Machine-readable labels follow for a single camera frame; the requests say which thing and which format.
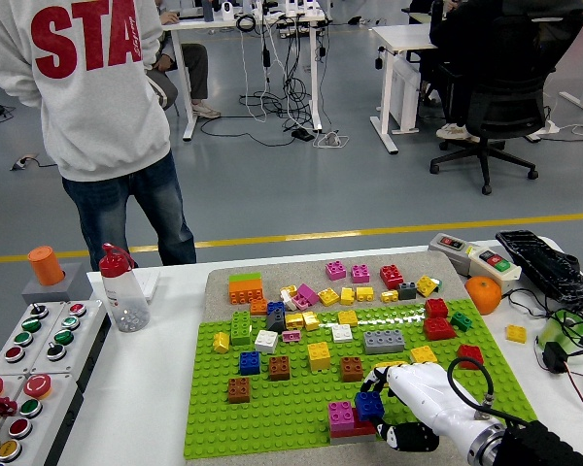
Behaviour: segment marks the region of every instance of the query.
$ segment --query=blue jeans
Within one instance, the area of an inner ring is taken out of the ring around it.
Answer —
[[[164,265],[196,262],[194,238],[184,218],[182,192],[172,152],[143,170],[102,182],[62,185],[80,214],[90,266],[99,270],[104,243],[129,250],[125,239],[125,206],[133,195],[157,233],[157,250]]]

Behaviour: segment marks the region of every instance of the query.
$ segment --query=green lego baseplate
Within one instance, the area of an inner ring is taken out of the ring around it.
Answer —
[[[431,347],[438,363],[445,369],[457,357],[460,345],[481,349],[484,363],[495,384],[493,407],[525,420],[534,420],[535,413],[516,381],[493,336],[469,299],[447,301],[449,317],[462,313],[472,321],[466,332],[455,328],[458,338],[429,341],[423,330],[424,305],[399,305],[356,310],[359,326],[352,328],[354,342],[335,344],[330,326],[338,323],[337,312],[319,313],[320,328],[311,332],[302,329],[300,343],[279,341],[274,354],[261,354],[261,373],[247,376],[251,383],[251,402],[229,404],[228,380],[240,377],[239,357],[243,351],[253,351],[255,337],[265,329],[265,317],[251,319],[253,330],[250,345],[230,347],[229,352],[214,352],[214,335],[229,333],[231,320],[201,323],[198,331],[184,457],[186,459],[229,456],[286,449],[308,449],[330,445],[327,404],[331,401],[354,400],[361,383],[343,383],[340,359],[359,356],[367,374],[374,364],[386,361],[410,361],[410,350]],[[399,329],[404,336],[405,350],[397,353],[364,353],[363,332]],[[330,369],[312,373],[307,345],[327,342]],[[270,356],[290,358],[291,379],[271,382],[268,377]],[[486,382],[480,371],[457,368],[455,378],[478,401],[483,399]],[[386,422],[398,424],[414,421],[410,410],[395,397],[387,397],[383,389]]]

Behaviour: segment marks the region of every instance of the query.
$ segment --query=white hoodie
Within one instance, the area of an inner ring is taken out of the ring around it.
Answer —
[[[108,180],[169,152],[145,75],[161,33],[153,0],[0,0],[0,86],[41,107],[64,178]]]

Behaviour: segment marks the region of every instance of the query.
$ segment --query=orange cup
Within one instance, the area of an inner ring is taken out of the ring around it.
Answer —
[[[49,246],[39,246],[28,253],[28,261],[37,280],[43,286],[52,286],[65,278],[65,273],[58,264],[56,254]]]

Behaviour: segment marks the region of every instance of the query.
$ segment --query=orange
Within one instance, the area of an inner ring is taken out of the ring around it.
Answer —
[[[464,287],[482,316],[490,314],[501,302],[501,287],[493,279],[471,277]]]

